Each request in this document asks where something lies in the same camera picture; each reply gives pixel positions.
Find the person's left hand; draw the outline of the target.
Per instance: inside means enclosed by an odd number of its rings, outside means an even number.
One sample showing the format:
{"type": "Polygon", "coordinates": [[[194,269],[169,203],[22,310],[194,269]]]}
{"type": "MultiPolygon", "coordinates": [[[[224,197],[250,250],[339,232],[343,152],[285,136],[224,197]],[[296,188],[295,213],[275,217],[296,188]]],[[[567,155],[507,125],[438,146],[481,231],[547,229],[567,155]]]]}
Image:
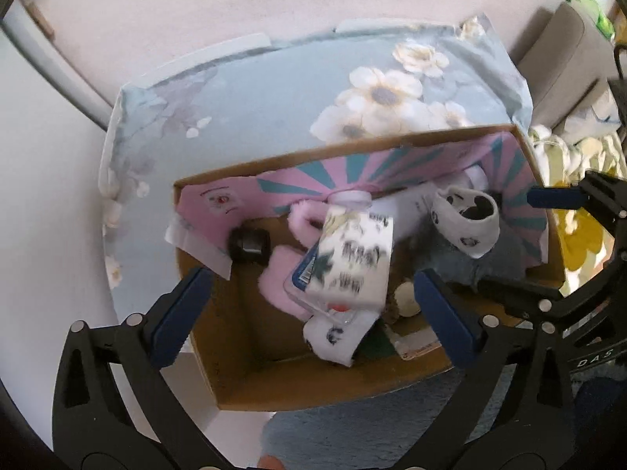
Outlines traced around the person's left hand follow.
{"type": "Polygon", "coordinates": [[[257,461],[257,468],[266,470],[285,470],[285,466],[278,458],[268,454],[260,457],[257,461]]]}

